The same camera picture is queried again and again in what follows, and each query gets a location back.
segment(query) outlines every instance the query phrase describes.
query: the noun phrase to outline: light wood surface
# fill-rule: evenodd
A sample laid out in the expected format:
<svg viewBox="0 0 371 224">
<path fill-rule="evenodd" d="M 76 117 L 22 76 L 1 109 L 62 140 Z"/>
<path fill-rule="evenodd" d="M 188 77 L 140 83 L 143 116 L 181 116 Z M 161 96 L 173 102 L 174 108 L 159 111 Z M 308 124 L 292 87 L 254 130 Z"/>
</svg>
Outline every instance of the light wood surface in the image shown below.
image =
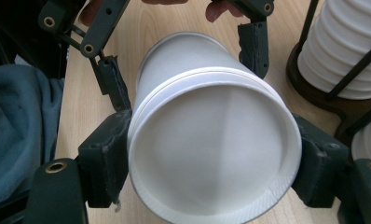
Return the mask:
<svg viewBox="0 0 371 224">
<path fill-rule="evenodd" d="M 113 32 L 105 55 L 117 55 L 130 98 L 135 98 L 135 78 L 142 58 L 161 38 L 179 31 L 195 31 L 210 35 L 223 43 L 238 58 L 240 47 L 237 26 L 247 18 L 233 18 L 228 12 L 215 23 L 206 21 L 209 0 L 189 0 L 181 6 L 149 6 L 132 0 Z M 304 100 L 285 76 L 290 51 L 297 43 L 309 1 L 278 0 L 268 17 L 270 68 L 265 80 L 279 93 L 289 109 L 333 134 L 339 123 L 334 114 Z M 57 158 L 75 158 L 78 146 L 92 131 L 115 111 L 108 96 L 102 96 L 89 61 L 77 50 L 70 49 L 66 72 L 62 114 L 57 144 Z M 127 179 L 120 193 L 122 208 L 88 209 L 89 223 L 166 223 L 150 212 L 135 194 Z M 290 189 L 279 203 L 251 223 L 337 223 L 336 200 L 331 209 L 306 207 Z"/>
</svg>

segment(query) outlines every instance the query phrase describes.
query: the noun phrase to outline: table top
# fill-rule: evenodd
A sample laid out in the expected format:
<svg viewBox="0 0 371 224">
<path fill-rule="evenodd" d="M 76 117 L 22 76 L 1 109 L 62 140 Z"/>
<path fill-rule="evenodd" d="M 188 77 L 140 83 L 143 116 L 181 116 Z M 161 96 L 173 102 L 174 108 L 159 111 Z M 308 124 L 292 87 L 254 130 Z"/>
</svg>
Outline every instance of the table top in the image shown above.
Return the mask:
<svg viewBox="0 0 371 224">
<path fill-rule="evenodd" d="M 125 10 L 105 49 L 105 55 L 117 55 L 118 65 L 127 83 L 130 99 L 135 98 L 135 79 L 148 50 L 163 37 L 180 31 L 193 31 L 217 39 L 236 58 L 240 52 L 237 26 L 247 18 L 234 18 L 229 12 L 216 22 L 205 19 L 209 0 L 190 0 L 181 6 L 147 5 L 133 0 Z M 302 98 L 285 75 L 285 66 L 297 43 L 309 1 L 275 1 L 268 17 L 269 70 L 265 81 L 281 96 L 288 108 L 329 134 L 333 134 L 339 117 L 321 110 Z M 103 96 L 89 60 L 71 48 L 66 71 L 59 127 L 57 158 L 75 158 L 78 146 L 115 111 L 108 95 Z M 130 179 L 120 193 L 121 210 L 88 208 L 89 223 L 166 223 L 154 215 L 137 197 Z M 337 223 L 339 201 L 333 208 L 306 207 L 290 189 L 271 210 L 250 223 Z"/>
</svg>

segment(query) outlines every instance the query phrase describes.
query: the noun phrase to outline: blue fabric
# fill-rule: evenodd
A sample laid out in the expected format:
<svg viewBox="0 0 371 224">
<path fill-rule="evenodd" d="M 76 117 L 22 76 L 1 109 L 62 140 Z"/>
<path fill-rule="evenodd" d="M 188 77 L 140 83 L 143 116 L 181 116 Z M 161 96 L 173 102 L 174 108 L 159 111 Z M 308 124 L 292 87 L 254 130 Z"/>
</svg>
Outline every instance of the blue fabric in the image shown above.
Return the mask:
<svg viewBox="0 0 371 224">
<path fill-rule="evenodd" d="M 0 202 L 28 189 L 54 157 L 63 80 L 26 65 L 0 66 Z"/>
</svg>

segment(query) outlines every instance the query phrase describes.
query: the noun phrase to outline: human hand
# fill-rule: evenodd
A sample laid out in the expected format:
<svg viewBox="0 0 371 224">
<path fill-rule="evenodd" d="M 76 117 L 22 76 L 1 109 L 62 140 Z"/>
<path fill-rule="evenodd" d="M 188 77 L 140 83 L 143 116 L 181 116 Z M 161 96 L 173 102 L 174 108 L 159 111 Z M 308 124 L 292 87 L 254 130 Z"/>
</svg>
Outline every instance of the human hand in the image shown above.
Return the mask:
<svg viewBox="0 0 371 224">
<path fill-rule="evenodd" d="M 173 4 L 183 4 L 186 3 L 188 0 L 142 0 L 147 4 L 152 5 L 173 5 Z M 103 0 L 90 0 L 87 6 L 82 10 L 80 14 L 80 21 L 87 26 L 90 26 L 93 19 L 96 16 L 99 8 L 101 7 Z M 243 14 L 234 6 L 232 6 L 226 0 L 218 0 L 212 1 L 206 7 L 206 19 L 210 22 L 214 22 L 220 17 L 221 14 L 229 10 L 229 12 L 235 17 L 241 17 Z"/>
</svg>

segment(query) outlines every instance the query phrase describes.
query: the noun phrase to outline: finger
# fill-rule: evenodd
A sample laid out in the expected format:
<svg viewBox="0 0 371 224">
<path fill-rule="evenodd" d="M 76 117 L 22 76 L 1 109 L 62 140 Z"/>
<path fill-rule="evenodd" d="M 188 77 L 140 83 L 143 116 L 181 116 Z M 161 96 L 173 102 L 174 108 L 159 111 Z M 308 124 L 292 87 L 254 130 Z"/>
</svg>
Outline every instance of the finger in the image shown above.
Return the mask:
<svg viewBox="0 0 371 224">
<path fill-rule="evenodd" d="M 223 14 L 227 10 L 229 10 L 229 12 L 235 17 L 243 16 L 243 14 L 237 8 L 232 6 L 228 1 L 219 0 L 211 2 L 206 7 L 206 19 L 210 22 L 214 22 L 215 20 L 217 20 L 218 17 L 220 17 L 221 14 Z"/>
<path fill-rule="evenodd" d="M 81 11 L 79 20 L 86 26 L 90 26 L 101 7 L 103 0 L 90 0 L 89 3 Z"/>
<path fill-rule="evenodd" d="M 183 4 L 188 2 L 188 0 L 142 0 L 144 3 L 152 5 L 173 5 L 173 4 Z"/>
</svg>

